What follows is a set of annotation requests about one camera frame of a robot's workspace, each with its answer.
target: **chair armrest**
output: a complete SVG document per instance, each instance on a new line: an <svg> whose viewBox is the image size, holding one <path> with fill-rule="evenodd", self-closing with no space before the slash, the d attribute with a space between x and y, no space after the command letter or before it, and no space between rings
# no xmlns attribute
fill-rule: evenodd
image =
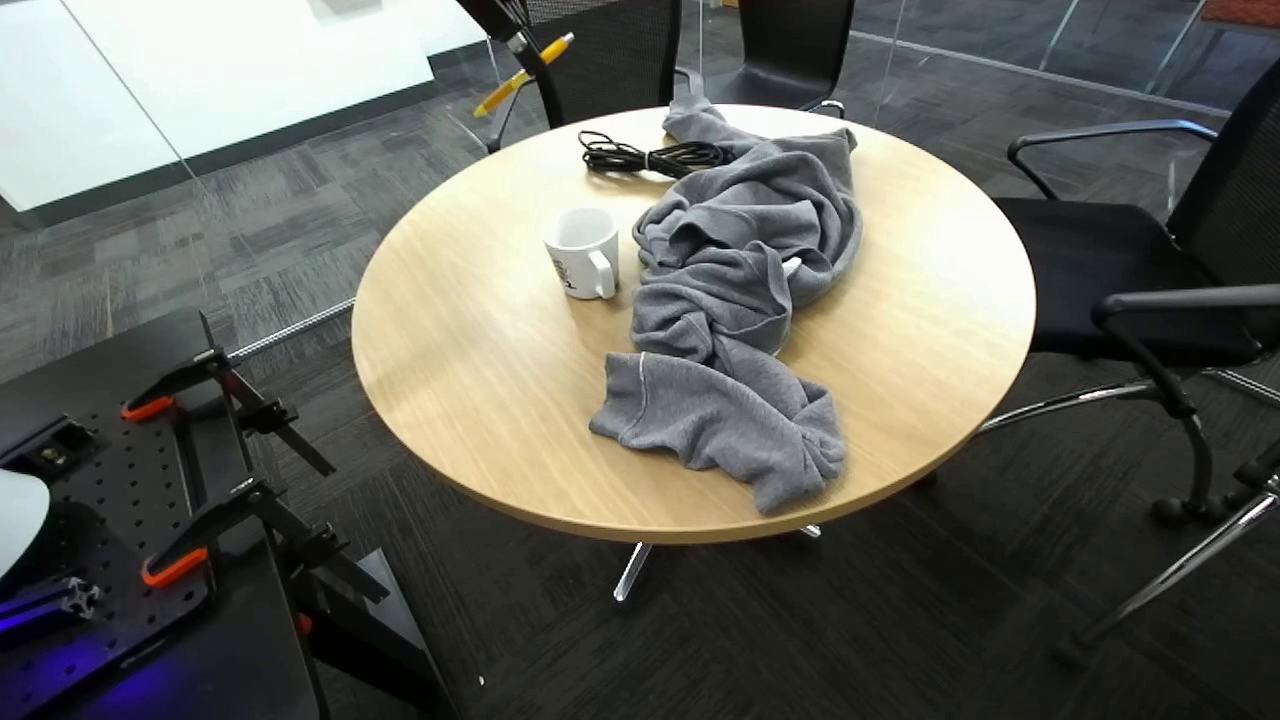
<svg viewBox="0 0 1280 720"><path fill-rule="evenodd" d="M1048 199L1057 199L1057 191L1044 185L1040 173L1033 173L1033 166L1023 166L1023 149L1044 149L1044 144L1073 144L1073 139L1099 139L1099 138L1149 138L1149 134L1178 134L1178 138L1198 138L1205 144L1216 139L1211 130L1191 123L1191 121L1130 121L1130 123L1086 123L1086 130L1065 130L1065 134L1033 134L1010 144L1010 166L1021 168Z"/></svg>
<svg viewBox="0 0 1280 720"><path fill-rule="evenodd" d="M1231 288L1170 288L1170 293L1118 293L1092 307L1092 319L1135 357L1135 363L1162 390L1173 416L1191 416L1191 399L1182 393L1162 357L1124 328L1124 313L1238 313L1238 307L1280 307L1280 286L1231 286Z"/></svg>

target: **black cable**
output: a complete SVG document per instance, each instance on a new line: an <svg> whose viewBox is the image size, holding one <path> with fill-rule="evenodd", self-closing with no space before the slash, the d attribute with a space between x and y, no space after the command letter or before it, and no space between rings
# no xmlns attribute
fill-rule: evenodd
<svg viewBox="0 0 1280 720"><path fill-rule="evenodd" d="M578 139L586 144L586 166L592 173L626 173L626 178L637 178L637 173L689 178L698 168L734 166L745 156L745 149L725 149L725 144L669 144L669 149L646 151L637 144L621 144L592 130L578 134Z"/></svg>

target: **chair backrest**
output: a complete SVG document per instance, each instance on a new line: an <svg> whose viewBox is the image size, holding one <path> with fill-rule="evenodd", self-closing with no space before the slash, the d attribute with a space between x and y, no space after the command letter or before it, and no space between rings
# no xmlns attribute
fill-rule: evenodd
<svg viewBox="0 0 1280 720"><path fill-rule="evenodd" d="M1221 286L1280 286L1280 59L1205 151L1170 231ZM1275 313L1254 319L1265 343L1280 340Z"/></svg>
<svg viewBox="0 0 1280 720"><path fill-rule="evenodd" d="M745 70L833 97L856 0L742 0Z"/></svg>
<svg viewBox="0 0 1280 720"><path fill-rule="evenodd" d="M566 123L672 102L682 0L605 0L562 16L554 0L546 12L533 6L542 45L566 31L573 31L573 48L547 70Z"/></svg>

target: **round table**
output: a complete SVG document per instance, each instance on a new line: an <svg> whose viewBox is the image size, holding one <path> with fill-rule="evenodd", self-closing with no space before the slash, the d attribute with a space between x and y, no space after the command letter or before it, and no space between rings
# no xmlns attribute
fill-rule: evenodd
<svg viewBox="0 0 1280 720"><path fill-rule="evenodd" d="M757 138L846 121L725 108ZM672 179L592 178L580 130L661 149L665 108L568 123L511 144L428 191L377 249L352 307L359 385L381 421L458 487L558 532L637 545L720 545L869 507L940 467L1015 380L1038 293L1001 210L946 162L863 123L854 151L861 253L784 340L781 362L838 399L848 467L815 500L761 517L753 487L588 432L605 357L631 354L637 244L626 293L568 301L546 253L566 210L626 228Z"/></svg>

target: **gray towel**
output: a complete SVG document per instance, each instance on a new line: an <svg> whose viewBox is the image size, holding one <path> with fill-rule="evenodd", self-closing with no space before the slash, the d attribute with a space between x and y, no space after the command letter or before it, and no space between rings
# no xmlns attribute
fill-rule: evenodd
<svg viewBox="0 0 1280 720"><path fill-rule="evenodd" d="M642 215L642 357L608 357L592 432L669 450L689 467L725 467L753 485L761 512L781 512L846 467L833 395L796 380L775 354L794 313L854 264L854 134L761 139L728 130L694 83L669 108L669 138L735 144L745 156L689 173Z"/></svg>

